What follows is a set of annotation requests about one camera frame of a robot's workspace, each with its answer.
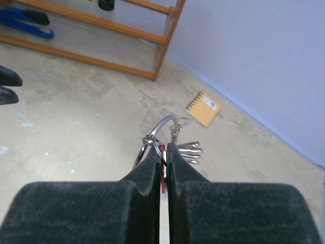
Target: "beige floor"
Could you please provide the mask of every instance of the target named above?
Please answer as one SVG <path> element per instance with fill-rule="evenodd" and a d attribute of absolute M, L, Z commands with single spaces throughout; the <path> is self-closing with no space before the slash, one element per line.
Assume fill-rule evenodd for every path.
<path fill-rule="evenodd" d="M 195 168 L 211 181 L 292 184 L 319 219 L 322 173 L 169 60 L 155 83 L 3 43 L 0 65 L 24 80 L 14 88 L 20 102 L 0 107 L 0 219 L 28 182 L 121 179 L 141 138 L 168 114 L 186 116 L 198 91 L 222 109 L 209 128 L 193 121 L 181 131 L 180 142 L 198 140 L 205 151 Z M 166 196 L 161 208 L 167 242 Z"/>

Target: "spiral binding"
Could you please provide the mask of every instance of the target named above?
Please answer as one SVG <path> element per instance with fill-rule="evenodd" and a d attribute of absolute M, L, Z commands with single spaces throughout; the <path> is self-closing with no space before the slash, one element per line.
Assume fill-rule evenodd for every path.
<path fill-rule="evenodd" d="M 190 108 L 192 108 L 203 94 L 203 92 L 199 92 L 198 95 L 186 106 L 186 109 L 189 110 Z"/>

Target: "blue object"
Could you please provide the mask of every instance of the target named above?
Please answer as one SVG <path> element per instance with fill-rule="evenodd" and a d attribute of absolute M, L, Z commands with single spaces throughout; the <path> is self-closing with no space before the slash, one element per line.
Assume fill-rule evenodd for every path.
<path fill-rule="evenodd" d="M 54 37 L 52 30 L 31 25 L 47 25 L 49 21 L 48 19 L 44 21 L 44 18 L 47 19 L 46 14 L 39 11 L 28 11 L 12 7 L 0 9 L 0 24 L 41 38 L 52 39 Z"/>

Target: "wooden rack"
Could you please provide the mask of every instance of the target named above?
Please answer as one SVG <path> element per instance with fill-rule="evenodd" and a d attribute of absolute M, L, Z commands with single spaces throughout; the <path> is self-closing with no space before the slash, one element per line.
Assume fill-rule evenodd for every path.
<path fill-rule="evenodd" d="M 158 73 L 160 71 L 161 65 L 163 63 L 163 60 L 165 58 L 169 43 L 171 41 L 171 38 L 173 36 L 174 30 L 176 28 L 178 19 L 180 17 L 180 14 L 182 12 L 185 0 L 177 0 L 177 3 L 174 7 L 165 7 L 159 4 L 155 4 L 150 1 L 146 0 L 123 0 L 125 2 L 128 2 L 130 4 L 134 4 L 146 9 L 149 9 L 151 11 L 156 11 L 161 14 L 166 15 L 166 24 L 165 24 L 165 34 L 164 35 L 158 35 L 152 32 L 148 32 L 139 28 L 135 28 L 129 25 L 125 25 L 122 23 L 118 23 L 115 21 L 112 21 L 110 19 L 97 17 L 91 14 L 88 14 L 86 12 L 82 12 L 79 10 L 75 10 L 73 8 L 69 8 L 57 3 L 48 2 L 46 0 L 14 0 L 14 2 L 17 2 L 19 4 L 27 5 L 32 8 L 36 8 L 42 11 L 46 11 L 49 13 L 54 13 L 57 15 L 65 16 L 70 19 L 75 19 L 78 21 L 82 21 L 85 23 L 89 23 L 92 25 L 100 26 L 105 29 L 110 29 L 112 31 L 126 34 L 132 37 L 136 37 L 139 39 L 147 40 L 149 42 L 153 42 L 157 44 L 157 48 L 155 50 L 155 57 L 154 57 L 154 69 L 152 72 L 145 71 L 121 64 L 116 64 L 112 62 L 108 62 L 106 60 L 97 59 L 94 57 L 90 57 L 87 55 L 81 55 L 74 52 L 70 52 L 63 49 L 58 49 L 55 47 L 51 47 L 49 45 L 41 44 L 41 43 L 35 43 L 29 40 L 25 40 L 22 38 L 10 36 L 7 34 L 0 33 L 0 41 L 10 43 L 17 46 L 22 46 L 25 48 L 30 48 L 33 50 L 45 52 L 48 54 L 58 55 L 65 58 L 70 58 L 73 60 L 77 60 L 80 62 L 93 64 L 109 69 L 114 69 L 117 71 L 122 71 L 134 75 L 143 76 L 152 80 L 156 80 Z M 10 0 L 0 0 L 0 5 L 8 6 L 10 5 Z"/>

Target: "white wall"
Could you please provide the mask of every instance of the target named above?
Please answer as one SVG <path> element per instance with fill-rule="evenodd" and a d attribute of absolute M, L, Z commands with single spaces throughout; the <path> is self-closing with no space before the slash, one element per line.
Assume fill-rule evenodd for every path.
<path fill-rule="evenodd" d="M 325 167 L 324 0 L 187 0 L 169 57 Z"/>

